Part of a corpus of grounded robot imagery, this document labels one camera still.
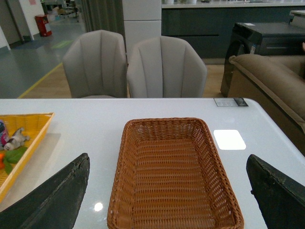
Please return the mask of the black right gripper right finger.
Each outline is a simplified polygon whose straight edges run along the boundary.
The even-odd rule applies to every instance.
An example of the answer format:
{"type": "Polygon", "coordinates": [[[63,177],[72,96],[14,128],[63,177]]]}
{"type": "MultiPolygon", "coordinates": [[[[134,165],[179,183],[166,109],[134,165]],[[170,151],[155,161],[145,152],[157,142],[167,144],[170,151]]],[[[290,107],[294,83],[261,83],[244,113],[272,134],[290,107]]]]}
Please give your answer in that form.
{"type": "Polygon", "coordinates": [[[251,154],[246,171],[259,209],[269,229],[305,227],[305,187],[251,154]]]}

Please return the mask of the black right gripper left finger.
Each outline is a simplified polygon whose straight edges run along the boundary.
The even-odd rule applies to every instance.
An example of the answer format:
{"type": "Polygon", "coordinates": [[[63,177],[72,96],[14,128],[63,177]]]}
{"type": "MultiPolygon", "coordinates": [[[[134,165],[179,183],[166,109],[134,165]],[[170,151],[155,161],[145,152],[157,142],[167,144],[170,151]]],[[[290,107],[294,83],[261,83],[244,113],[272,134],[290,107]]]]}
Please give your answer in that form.
{"type": "Polygon", "coordinates": [[[86,192],[90,158],[83,153],[0,213],[2,229],[72,229],[86,192]]]}

